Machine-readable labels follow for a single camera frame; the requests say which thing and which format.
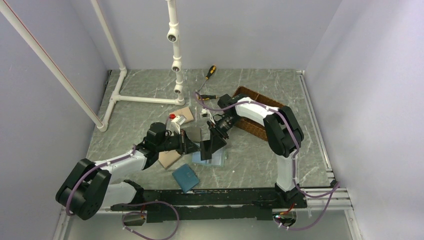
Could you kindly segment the blue card holder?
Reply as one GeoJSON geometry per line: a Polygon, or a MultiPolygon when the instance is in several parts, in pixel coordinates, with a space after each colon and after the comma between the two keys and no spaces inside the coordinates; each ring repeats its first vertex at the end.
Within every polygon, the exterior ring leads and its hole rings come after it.
{"type": "Polygon", "coordinates": [[[200,179],[188,164],[180,166],[172,176],[184,194],[200,183],[200,179]]]}

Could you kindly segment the beige card holder far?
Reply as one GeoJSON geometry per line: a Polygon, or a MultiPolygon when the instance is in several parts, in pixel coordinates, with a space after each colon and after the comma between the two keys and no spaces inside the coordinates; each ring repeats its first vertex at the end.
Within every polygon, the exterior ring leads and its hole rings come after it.
{"type": "Polygon", "coordinates": [[[190,108],[187,107],[183,107],[180,108],[178,110],[175,110],[172,112],[172,114],[175,114],[176,116],[184,116],[185,117],[185,122],[184,123],[189,123],[195,120],[192,111],[190,110],[190,108]]]}

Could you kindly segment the black yellow screwdriver near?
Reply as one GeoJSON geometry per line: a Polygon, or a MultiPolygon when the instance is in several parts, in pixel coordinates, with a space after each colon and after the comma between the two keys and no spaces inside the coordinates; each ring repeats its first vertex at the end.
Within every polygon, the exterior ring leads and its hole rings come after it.
{"type": "Polygon", "coordinates": [[[218,99],[219,97],[217,95],[209,95],[209,94],[201,94],[198,95],[198,99],[202,101],[208,101],[208,100],[214,100],[218,99]]]}

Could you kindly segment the brown woven divided basket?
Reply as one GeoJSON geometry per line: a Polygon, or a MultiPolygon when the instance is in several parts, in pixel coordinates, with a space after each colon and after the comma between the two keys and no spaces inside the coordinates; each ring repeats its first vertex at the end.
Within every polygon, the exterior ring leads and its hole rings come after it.
{"type": "MultiPolygon", "coordinates": [[[[269,106],[270,109],[274,108],[278,110],[279,108],[285,106],[284,104],[274,99],[271,99],[270,97],[267,97],[244,86],[239,86],[235,90],[233,97],[239,94],[246,95],[251,99],[251,102],[255,101],[257,103],[269,106]]],[[[241,110],[241,119],[235,124],[236,127],[264,141],[268,140],[264,127],[264,118],[266,117],[267,110],[266,108],[251,103],[238,105],[236,106],[236,110],[241,110]]]]}

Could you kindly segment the grey card holder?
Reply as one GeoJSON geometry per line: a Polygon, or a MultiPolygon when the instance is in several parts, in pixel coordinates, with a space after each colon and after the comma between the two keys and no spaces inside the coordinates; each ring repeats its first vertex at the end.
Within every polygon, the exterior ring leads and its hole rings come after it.
{"type": "Polygon", "coordinates": [[[202,140],[202,133],[199,127],[190,126],[185,129],[187,137],[194,143],[200,143],[202,140]]]}

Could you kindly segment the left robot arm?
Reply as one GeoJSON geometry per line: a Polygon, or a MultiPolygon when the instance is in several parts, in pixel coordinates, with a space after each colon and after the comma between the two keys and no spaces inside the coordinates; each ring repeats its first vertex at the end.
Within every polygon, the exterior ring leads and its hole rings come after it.
{"type": "Polygon", "coordinates": [[[55,195],[69,216],[88,220],[101,208],[122,206],[139,209],[146,201],[144,188],[132,180],[116,180],[151,167],[162,152],[180,155],[200,151],[185,130],[171,132],[162,122],[154,122],[142,141],[128,152],[101,161],[79,160],[55,195]]]}

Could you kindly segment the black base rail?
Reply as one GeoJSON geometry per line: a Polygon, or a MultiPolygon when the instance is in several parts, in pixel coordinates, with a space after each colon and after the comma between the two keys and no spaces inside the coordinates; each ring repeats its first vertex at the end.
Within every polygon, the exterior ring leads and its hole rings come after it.
{"type": "Polygon", "coordinates": [[[285,194],[276,187],[195,189],[188,193],[181,190],[145,190],[136,195],[130,205],[123,203],[110,207],[117,211],[142,210],[141,203],[152,202],[144,210],[148,223],[161,223],[176,219],[175,212],[163,202],[175,207],[180,220],[218,220],[251,218],[270,221],[273,214],[284,209],[305,209],[306,197],[301,193],[285,194]]]}

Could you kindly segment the beige card holder near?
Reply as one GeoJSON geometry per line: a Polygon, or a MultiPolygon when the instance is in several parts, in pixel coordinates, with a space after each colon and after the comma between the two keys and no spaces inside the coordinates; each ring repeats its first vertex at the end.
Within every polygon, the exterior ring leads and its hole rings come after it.
{"type": "Polygon", "coordinates": [[[160,152],[158,156],[158,161],[162,167],[167,170],[172,166],[176,161],[182,157],[176,150],[160,152]]]}

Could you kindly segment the beige card holder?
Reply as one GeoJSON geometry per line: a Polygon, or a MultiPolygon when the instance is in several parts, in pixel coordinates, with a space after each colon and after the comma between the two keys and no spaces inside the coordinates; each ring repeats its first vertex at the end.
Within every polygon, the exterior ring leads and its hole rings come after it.
{"type": "Polygon", "coordinates": [[[172,166],[176,161],[182,157],[176,150],[160,152],[158,156],[158,161],[162,167],[167,170],[172,166]]]}
{"type": "Polygon", "coordinates": [[[172,112],[172,114],[175,114],[176,116],[184,116],[185,117],[185,122],[184,123],[189,123],[195,120],[192,111],[190,110],[190,108],[187,107],[183,107],[180,108],[178,110],[175,110],[172,112]]]}

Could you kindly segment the black yellow screwdriver far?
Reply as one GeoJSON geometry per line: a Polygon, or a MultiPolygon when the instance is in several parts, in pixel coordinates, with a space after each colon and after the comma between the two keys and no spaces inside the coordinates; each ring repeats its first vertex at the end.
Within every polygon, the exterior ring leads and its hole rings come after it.
{"type": "Polygon", "coordinates": [[[215,66],[215,65],[212,65],[210,68],[209,68],[209,70],[208,70],[208,72],[207,72],[207,74],[206,74],[206,76],[204,77],[204,81],[203,81],[203,83],[202,83],[202,85],[199,87],[199,89],[198,89],[198,91],[200,92],[201,91],[201,89],[204,87],[204,85],[206,84],[206,82],[211,78],[211,76],[215,73],[215,71],[216,71],[216,69],[217,69],[217,67],[215,66]]]}

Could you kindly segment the green card holder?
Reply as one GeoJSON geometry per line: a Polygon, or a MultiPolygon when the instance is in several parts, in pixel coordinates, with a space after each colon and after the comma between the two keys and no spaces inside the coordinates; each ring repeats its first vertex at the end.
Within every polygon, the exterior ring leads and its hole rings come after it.
{"type": "Polygon", "coordinates": [[[226,148],[221,148],[212,154],[212,158],[208,160],[201,160],[201,153],[195,152],[192,154],[192,163],[209,166],[209,167],[223,167],[225,160],[227,159],[228,154],[226,153],[226,148]]]}

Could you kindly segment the aluminium front rail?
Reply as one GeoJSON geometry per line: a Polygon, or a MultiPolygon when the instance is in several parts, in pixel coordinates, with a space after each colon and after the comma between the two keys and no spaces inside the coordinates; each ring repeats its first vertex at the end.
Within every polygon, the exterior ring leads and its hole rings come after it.
{"type": "MultiPolygon", "coordinates": [[[[302,188],[305,193],[318,196],[330,192],[331,188],[302,188]]],[[[322,197],[309,197],[306,196],[307,208],[309,210],[317,211],[322,210],[330,198],[330,194],[322,197]]],[[[328,203],[327,210],[352,210],[353,205],[350,199],[348,190],[344,187],[340,187],[334,191],[331,200],[328,203]]]]}

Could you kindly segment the black yellow screwdriver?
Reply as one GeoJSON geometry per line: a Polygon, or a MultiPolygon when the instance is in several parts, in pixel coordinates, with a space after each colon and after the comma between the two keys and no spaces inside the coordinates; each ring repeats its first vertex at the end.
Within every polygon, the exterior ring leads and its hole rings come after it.
{"type": "Polygon", "coordinates": [[[198,95],[198,99],[202,101],[208,101],[208,100],[214,100],[218,99],[219,97],[217,95],[209,95],[209,94],[201,94],[198,95]]]}
{"type": "Polygon", "coordinates": [[[204,77],[204,81],[203,81],[203,83],[202,83],[202,85],[199,87],[199,89],[198,89],[198,91],[200,92],[201,91],[201,89],[204,87],[204,85],[206,84],[206,82],[211,78],[211,76],[215,73],[215,71],[216,71],[216,69],[217,69],[217,67],[215,66],[215,65],[212,65],[210,68],[209,68],[209,70],[208,70],[208,72],[207,72],[207,74],[206,74],[206,76],[204,77]]]}

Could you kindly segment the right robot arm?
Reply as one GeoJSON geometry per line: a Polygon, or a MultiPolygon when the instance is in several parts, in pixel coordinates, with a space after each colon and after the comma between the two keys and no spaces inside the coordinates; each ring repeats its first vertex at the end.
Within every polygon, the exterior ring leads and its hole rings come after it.
{"type": "Polygon", "coordinates": [[[225,94],[218,99],[219,120],[208,120],[209,139],[200,142],[200,158],[212,158],[213,153],[226,146],[229,130],[247,118],[264,127],[270,149],[277,157],[276,203],[289,207],[299,194],[296,184],[296,155],[304,140],[304,133],[288,106],[274,107],[260,103],[245,94],[230,96],[225,94]]]}

